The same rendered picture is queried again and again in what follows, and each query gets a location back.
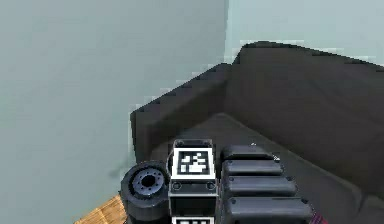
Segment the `dark brown sofa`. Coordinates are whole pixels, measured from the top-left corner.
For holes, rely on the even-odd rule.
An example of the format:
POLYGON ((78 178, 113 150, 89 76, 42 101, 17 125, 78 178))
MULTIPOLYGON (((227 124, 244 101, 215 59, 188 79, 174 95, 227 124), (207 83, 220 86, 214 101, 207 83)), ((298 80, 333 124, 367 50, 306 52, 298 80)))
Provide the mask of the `dark brown sofa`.
POLYGON ((329 224, 384 224, 384 66, 259 41, 130 121, 139 162, 165 159, 177 138, 256 144, 329 224))

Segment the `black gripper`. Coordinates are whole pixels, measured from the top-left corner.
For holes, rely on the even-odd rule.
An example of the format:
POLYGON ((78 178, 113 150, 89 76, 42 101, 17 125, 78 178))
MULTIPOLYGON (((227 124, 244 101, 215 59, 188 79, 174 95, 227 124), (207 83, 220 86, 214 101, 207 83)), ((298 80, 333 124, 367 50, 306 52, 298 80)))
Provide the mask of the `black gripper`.
POLYGON ((169 175, 165 163, 144 161, 120 182, 119 196, 127 216, 124 224, 169 224, 169 175))

